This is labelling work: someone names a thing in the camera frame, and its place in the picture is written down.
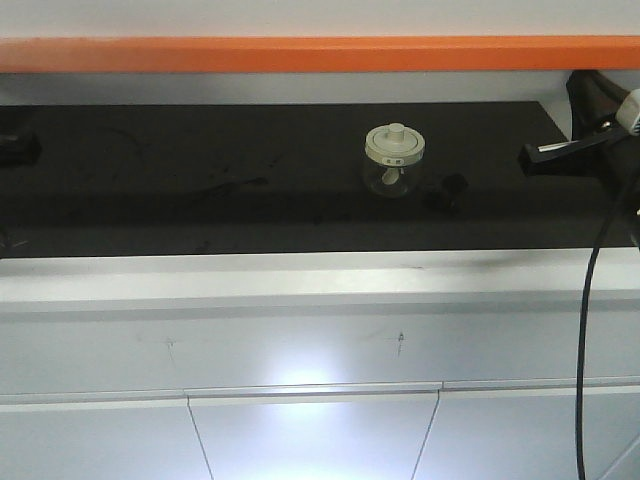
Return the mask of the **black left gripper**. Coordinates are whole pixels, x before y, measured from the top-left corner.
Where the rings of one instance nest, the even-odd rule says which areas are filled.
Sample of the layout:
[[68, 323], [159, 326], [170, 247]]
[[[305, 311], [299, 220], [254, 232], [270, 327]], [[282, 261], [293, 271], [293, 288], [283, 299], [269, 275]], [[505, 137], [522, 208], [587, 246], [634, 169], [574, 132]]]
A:
[[31, 131], [1, 130], [0, 164], [34, 165], [40, 156], [40, 141]]

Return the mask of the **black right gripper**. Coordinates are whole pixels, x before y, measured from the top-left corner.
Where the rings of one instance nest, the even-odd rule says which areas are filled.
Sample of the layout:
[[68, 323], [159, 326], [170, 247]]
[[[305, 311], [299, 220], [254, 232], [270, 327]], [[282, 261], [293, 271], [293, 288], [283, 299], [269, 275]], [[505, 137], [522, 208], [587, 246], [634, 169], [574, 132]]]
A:
[[572, 114], [572, 139], [533, 146], [518, 155], [525, 176], [587, 176], [606, 150], [623, 142], [639, 142], [616, 121], [626, 90], [596, 70], [576, 70], [566, 82]]

